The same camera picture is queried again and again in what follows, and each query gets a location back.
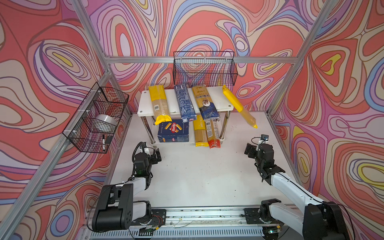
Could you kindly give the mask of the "blue Barilla pasta box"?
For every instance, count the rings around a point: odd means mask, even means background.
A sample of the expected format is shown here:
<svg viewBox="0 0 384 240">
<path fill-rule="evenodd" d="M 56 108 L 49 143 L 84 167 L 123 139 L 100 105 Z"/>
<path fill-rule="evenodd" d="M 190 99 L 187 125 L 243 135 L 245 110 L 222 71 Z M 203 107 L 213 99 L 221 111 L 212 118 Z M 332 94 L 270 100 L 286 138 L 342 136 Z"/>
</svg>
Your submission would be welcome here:
<svg viewBox="0 0 384 240">
<path fill-rule="evenodd" d="M 181 119 L 159 124 L 158 139 L 160 143 L 183 143 L 189 141 L 189 123 Z"/>
</svg>

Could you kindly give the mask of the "red spaghetti bag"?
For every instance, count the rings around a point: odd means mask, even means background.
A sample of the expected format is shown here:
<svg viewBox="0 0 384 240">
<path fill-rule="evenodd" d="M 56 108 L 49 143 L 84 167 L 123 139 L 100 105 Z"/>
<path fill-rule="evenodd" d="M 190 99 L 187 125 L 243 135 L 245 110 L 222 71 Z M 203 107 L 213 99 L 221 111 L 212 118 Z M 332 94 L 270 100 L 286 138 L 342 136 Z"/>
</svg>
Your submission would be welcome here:
<svg viewBox="0 0 384 240">
<path fill-rule="evenodd" d="M 215 120 L 206 121 L 206 132 L 210 149 L 221 148 L 218 123 Z"/>
</svg>

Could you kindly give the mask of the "yellow spaghetti bag long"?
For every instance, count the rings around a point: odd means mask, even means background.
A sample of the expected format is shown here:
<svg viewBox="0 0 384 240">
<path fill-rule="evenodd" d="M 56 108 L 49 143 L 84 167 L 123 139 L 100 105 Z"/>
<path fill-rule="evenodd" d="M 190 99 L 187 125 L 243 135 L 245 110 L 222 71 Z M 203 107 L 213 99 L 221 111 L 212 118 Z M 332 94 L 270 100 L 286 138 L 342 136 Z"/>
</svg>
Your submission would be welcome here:
<svg viewBox="0 0 384 240">
<path fill-rule="evenodd" d="M 171 122 L 171 114 L 168 107 L 167 96 L 163 85 L 149 87 L 150 98 L 154 110 L 155 125 Z"/>
</svg>

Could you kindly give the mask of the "blue spaghetti box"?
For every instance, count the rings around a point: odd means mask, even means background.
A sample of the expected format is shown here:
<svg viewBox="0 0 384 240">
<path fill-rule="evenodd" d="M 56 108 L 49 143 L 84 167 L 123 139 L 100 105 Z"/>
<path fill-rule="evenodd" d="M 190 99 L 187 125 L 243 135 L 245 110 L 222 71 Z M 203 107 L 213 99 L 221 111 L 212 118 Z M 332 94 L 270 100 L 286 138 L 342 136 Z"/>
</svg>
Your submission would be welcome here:
<svg viewBox="0 0 384 240">
<path fill-rule="evenodd" d="M 197 115 L 195 109 L 192 104 L 191 97 L 189 95 L 189 91 L 187 85 L 175 85 L 174 86 L 181 119 L 184 123 L 192 122 L 197 119 Z"/>
</svg>

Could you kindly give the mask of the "dark blue spaghetti bag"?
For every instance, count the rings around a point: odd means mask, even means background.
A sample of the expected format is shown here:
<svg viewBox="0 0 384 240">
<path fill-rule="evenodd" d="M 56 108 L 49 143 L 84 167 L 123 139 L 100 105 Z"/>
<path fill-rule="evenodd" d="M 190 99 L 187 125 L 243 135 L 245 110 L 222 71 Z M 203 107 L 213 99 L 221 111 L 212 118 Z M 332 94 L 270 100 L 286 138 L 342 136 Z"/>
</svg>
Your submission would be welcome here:
<svg viewBox="0 0 384 240">
<path fill-rule="evenodd" d="M 218 120 L 220 115 L 206 86 L 192 87 L 195 100 L 204 121 Z"/>
</svg>

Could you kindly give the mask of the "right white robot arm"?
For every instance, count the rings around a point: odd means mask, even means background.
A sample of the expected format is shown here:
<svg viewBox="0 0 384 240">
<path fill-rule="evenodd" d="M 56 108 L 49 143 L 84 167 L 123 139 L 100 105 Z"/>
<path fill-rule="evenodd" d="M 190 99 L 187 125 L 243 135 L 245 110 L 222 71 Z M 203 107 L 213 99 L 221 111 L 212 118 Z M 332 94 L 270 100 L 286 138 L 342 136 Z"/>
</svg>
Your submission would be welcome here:
<svg viewBox="0 0 384 240">
<path fill-rule="evenodd" d="M 293 210 L 278 199 L 264 200 L 254 213 L 251 213 L 250 209 L 245 209 L 245 216 L 249 222 L 258 221 L 263 224 L 283 222 L 305 240 L 350 238 L 340 205 L 322 200 L 294 182 L 275 164 L 272 145 L 247 144 L 245 155 L 255 160 L 262 181 L 279 190 L 297 207 Z"/>
</svg>

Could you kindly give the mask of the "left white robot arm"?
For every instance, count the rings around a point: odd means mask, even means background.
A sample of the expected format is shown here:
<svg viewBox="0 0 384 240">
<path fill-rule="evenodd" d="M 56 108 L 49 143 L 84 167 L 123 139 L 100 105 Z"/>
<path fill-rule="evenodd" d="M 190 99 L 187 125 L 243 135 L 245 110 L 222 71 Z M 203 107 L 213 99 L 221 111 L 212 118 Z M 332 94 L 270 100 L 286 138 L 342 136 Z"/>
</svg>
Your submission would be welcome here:
<svg viewBox="0 0 384 240">
<path fill-rule="evenodd" d="M 127 230 L 133 224 L 151 225 L 156 217 L 149 201 L 134 201 L 134 196 L 147 190 L 151 184 L 152 166 L 162 158 L 158 149 L 144 148 L 134 153 L 133 173 L 122 184 L 105 185 L 98 197 L 92 220 L 87 227 L 95 233 Z"/>
</svg>

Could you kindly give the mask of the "black marker pen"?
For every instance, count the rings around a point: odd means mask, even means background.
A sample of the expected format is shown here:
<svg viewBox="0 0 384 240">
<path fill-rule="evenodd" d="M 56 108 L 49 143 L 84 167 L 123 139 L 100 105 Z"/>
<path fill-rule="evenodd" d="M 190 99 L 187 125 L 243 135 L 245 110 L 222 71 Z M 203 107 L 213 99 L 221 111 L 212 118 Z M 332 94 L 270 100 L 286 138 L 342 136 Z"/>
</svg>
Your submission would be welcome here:
<svg viewBox="0 0 384 240">
<path fill-rule="evenodd" d="M 105 139 L 105 135 L 102 135 L 102 148 L 103 148 L 103 152 L 106 151 L 106 139 Z"/>
</svg>

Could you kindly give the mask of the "silver tape roll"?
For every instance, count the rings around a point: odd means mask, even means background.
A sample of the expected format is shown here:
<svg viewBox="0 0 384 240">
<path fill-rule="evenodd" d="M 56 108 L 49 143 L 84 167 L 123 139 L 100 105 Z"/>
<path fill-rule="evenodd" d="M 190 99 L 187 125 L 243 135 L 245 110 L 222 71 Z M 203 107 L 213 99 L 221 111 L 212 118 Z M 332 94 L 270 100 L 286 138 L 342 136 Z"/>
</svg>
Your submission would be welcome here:
<svg viewBox="0 0 384 240">
<path fill-rule="evenodd" d="M 116 119 L 109 115 L 99 114 L 96 116 L 96 119 L 114 126 L 118 125 L 118 122 L 116 121 Z"/>
</svg>

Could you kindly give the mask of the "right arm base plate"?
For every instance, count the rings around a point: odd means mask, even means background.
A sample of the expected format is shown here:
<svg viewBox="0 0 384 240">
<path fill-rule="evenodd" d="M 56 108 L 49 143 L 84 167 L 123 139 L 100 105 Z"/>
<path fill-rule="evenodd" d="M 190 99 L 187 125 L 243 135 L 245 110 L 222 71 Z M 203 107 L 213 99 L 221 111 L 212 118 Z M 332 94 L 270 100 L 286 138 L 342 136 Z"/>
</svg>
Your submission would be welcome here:
<svg viewBox="0 0 384 240">
<path fill-rule="evenodd" d="M 268 226 L 283 226 L 284 223 L 278 220 L 261 220 L 259 208 L 244 208 L 244 212 L 240 215 L 245 218 L 248 225 L 268 225 Z"/>
</svg>

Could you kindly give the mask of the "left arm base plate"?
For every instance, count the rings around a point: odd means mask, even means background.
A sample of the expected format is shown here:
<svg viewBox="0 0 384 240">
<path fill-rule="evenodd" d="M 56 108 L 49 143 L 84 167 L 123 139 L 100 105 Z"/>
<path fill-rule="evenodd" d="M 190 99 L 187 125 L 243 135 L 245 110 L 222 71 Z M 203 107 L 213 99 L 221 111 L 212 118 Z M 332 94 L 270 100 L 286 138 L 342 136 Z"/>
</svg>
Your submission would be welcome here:
<svg viewBox="0 0 384 240">
<path fill-rule="evenodd" d="M 154 209 L 150 214 L 147 214 L 139 223 L 142 226 L 161 227 L 166 223 L 167 210 Z"/>
</svg>

